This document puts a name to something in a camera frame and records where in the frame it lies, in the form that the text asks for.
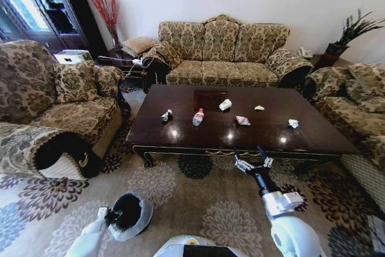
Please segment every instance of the plastic bottle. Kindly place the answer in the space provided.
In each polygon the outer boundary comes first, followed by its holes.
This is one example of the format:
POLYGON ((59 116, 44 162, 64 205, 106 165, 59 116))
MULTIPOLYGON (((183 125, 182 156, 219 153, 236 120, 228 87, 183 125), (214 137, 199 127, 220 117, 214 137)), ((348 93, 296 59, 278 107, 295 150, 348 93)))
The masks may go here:
POLYGON ((192 123, 193 123, 193 125, 194 126, 199 126, 200 125, 200 123, 202 122, 202 120, 203 120, 203 116, 204 116, 205 114, 203 114, 203 109, 202 108, 200 108, 199 109, 199 112, 198 113, 196 113, 195 115, 194 115, 194 117, 192 118, 192 123))

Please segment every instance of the dark wooden table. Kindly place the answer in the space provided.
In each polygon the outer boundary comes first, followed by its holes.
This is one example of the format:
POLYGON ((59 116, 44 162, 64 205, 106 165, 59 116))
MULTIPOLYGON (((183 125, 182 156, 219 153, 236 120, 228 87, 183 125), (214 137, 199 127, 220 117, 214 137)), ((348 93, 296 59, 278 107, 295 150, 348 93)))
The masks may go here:
POLYGON ((100 55, 96 64, 100 66, 115 66, 126 74, 126 78, 139 78, 142 80, 143 91, 149 91, 149 83, 147 82, 148 73, 140 66, 134 66, 132 62, 134 58, 124 51, 116 51, 111 49, 108 55, 100 55))
POLYGON ((153 166, 151 153, 233 156, 236 148, 241 156, 258 156, 257 146, 271 157, 322 162, 359 153, 302 95, 288 88, 152 85, 126 143, 145 167, 153 166), (227 98, 233 105, 221 112, 218 105, 227 98), (265 111, 255 111, 257 105, 265 111), (192 120, 200 107, 205 117, 195 127, 192 120), (162 123, 167 109, 173 119, 162 123), (251 126, 239 126, 235 116, 248 117, 251 126), (288 128, 289 119, 297 119, 299 127, 288 128))

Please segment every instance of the wall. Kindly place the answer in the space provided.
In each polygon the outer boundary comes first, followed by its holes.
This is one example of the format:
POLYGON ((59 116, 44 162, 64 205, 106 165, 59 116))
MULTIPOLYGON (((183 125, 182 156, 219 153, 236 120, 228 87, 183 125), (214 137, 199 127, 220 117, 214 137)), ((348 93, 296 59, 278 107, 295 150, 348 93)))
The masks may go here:
MULTIPOLYGON (((358 7, 374 10, 373 17, 385 17, 384 0, 120 0, 119 34, 156 38, 163 20, 201 22, 226 13, 242 22, 277 22, 290 27, 286 47, 299 46, 324 52, 329 42, 339 39, 343 20, 358 7)), ((111 38, 93 8, 107 47, 111 38)), ((372 31, 350 43, 343 57, 354 62, 385 63, 385 29, 372 31)))

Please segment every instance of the telephone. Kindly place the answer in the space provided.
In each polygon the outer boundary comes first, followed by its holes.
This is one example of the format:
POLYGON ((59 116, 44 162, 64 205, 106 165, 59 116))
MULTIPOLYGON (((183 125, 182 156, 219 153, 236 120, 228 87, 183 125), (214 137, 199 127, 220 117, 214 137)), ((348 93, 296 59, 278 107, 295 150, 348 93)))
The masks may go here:
POLYGON ((303 58, 305 58, 305 59, 307 59, 307 60, 309 60, 309 59, 311 59, 311 58, 313 57, 313 52, 304 49, 302 46, 298 49, 297 54, 298 54, 300 57, 303 57, 303 58))

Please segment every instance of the patterned carpet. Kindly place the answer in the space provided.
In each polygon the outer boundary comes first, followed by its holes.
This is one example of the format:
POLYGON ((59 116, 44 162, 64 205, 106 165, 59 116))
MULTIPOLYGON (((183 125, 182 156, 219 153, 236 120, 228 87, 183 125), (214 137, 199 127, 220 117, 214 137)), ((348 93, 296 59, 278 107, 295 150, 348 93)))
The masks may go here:
MULTIPOLYGON (((201 235, 250 256, 280 256, 252 177, 234 168, 233 159, 155 155, 156 166, 123 144, 144 99, 141 90, 126 98, 132 118, 117 134, 99 176, 87 181, 15 179, 0 176, 0 256, 64 256, 100 206, 111 206, 126 191, 154 204, 150 226, 141 235, 115 242, 107 232, 100 256, 152 256, 175 235, 201 235)), ((318 233, 327 256, 373 256, 371 216, 376 206, 338 166, 330 164, 303 176, 297 161, 276 159, 271 176, 284 192, 298 191, 305 204, 296 215, 318 233)))

